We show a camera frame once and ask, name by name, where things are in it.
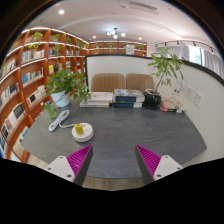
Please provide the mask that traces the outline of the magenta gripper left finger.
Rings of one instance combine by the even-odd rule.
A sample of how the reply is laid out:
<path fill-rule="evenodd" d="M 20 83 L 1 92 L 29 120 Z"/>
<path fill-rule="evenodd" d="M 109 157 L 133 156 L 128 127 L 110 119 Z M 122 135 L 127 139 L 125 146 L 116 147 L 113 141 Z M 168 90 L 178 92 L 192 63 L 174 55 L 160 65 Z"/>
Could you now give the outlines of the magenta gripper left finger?
<path fill-rule="evenodd" d="M 69 156 L 58 156 L 45 170 L 82 186 L 93 156 L 93 146 L 86 146 Z"/>

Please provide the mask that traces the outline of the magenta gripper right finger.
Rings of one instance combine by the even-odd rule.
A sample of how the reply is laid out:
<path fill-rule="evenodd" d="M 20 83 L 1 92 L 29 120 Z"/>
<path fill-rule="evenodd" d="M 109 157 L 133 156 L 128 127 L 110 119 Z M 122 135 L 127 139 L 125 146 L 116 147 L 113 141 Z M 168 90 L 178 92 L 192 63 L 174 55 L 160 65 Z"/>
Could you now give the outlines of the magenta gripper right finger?
<path fill-rule="evenodd" d="M 152 183 L 182 169 L 169 155 L 158 154 L 142 146 L 135 146 L 135 155 L 145 184 Z"/>

